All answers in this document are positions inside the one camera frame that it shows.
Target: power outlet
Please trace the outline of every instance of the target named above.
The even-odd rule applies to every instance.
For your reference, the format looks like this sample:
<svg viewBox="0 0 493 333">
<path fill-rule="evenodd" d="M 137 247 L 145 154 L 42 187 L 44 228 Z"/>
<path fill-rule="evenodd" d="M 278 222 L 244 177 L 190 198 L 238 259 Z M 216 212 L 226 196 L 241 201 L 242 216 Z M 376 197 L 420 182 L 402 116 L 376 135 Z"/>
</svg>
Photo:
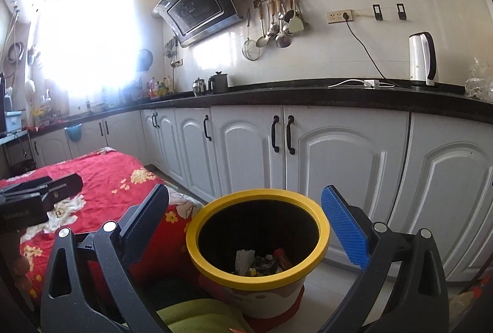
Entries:
<svg viewBox="0 0 493 333">
<path fill-rule="evenodd" d="M 344 13 L 347 13 L 348 16 L 349 16 L 349 19 L 348 21 L 352 21 L 352 11 L 351 9 L 348 9 L 348 10 L 338 10 L 337 12 L 332 12 L 332 13 L 327 13 L 327 22 L 329 24 L 332 24 L 332 23 L 342 23 L 346 20 L 344 20 L 344 17 L 342 17 L 342 15 Z"/>
</svg>

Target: yellow trash can rim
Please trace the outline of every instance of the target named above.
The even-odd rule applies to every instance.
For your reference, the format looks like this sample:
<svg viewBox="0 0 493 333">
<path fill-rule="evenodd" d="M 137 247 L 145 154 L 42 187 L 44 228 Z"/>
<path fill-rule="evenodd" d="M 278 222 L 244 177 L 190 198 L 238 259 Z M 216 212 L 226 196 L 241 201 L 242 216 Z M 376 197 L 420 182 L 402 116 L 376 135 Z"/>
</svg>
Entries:
<svg viewBox="0 0 493 333">
<path fill-rule="evenodd" d="M 314 219 L 319 228 L 319 241 L 312 253 L 302 262 L 293 268 L 272 276 L 262 277 L 245 277 L 236 276 L 224 272 L 215 266 L 212 266 L 201 255 L 198 246 L 198 237 L 200 229 L 215 214 L 223 209 L 239 204 L 242 202 L 254 201 L 257 199 L 283 201 L 300 207 Z M 191 221 L 186 232 L 186 245 L 193 263 L 199 271 L 224 287 L 244 291 L 266 291 L 284 287 L 294 283 L 316 268 L 324 258 L 329 245 L 330 225 L 321 207 L 310 198 L 302 194 L 279 189 L 253 189 L 247 191 L 235 192 L 234 194 L 225 195 L 214 202 L 208 204 L 203 210 L 198 212 L 196 217 Z"/>
</svg>

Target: hand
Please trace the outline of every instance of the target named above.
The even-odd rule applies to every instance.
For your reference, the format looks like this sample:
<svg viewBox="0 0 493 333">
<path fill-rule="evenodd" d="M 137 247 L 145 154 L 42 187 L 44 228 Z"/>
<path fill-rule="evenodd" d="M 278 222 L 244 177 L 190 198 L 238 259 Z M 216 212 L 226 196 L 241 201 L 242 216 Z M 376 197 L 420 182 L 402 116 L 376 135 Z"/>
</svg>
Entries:
<svg viewBox="0 0 493 333">
<path fill-rule="evenodd" d="M 25 233 L 24 230 L 2 234 L 0 236 L 0 250 L 15 281 L 15 286 L 19 290 L 28 292 L 33 287 L 33 283 L 26 276 L 26 273 L 29 272 L 29 261 L 19 253 L 19 239 Z"/>
</svg>

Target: window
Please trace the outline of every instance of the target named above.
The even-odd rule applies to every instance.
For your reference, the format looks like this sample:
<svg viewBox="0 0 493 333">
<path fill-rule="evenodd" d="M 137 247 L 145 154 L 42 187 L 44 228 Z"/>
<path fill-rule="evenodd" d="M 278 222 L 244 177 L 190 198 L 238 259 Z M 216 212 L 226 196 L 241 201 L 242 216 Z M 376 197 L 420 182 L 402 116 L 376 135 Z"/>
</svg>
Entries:
<svg viewBox="0 0 493 333">
<path fill-rule="evenodd" d="M 46 22 L 46 78 L 71 96 L 134 78 L 140 43 L 130 0 L 58 0 Z"/>
</svg>

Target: black countertop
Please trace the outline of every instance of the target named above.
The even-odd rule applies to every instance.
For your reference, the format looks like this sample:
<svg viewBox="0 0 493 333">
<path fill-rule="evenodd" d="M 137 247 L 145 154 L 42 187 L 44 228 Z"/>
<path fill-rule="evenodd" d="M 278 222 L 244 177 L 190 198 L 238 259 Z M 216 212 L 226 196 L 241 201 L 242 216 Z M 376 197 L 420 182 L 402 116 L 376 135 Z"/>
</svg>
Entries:
<svg viewBox="0 0 493 333">
<path fill-rule="evenodd" d="M 31 136 L 39 136 L 64 127 L 75 126 L 133 110 L 227 105 L 363 107 L 437 114 L 493 124 L 493 104 L 465 97 L 463 95 L 463 87 L 442 84 L 440 85 L 440 90 L 404 87 L 373 89 L 361 86 L 327 88 L 328 84 L 337 83 L 338 81 L 340 79 L 256 84 L 253 86 L 233 87 L 231 92 L 225 94 L 200 97 L 193 96 L 192 92 L 184 92 L 170 96 L 169 99 L 163 101 L 125 106 L 71 119 L 63 123 L 51 124 L 50 126 L 42 127 L 37 132 L 31 132 Z"/>
</svg>

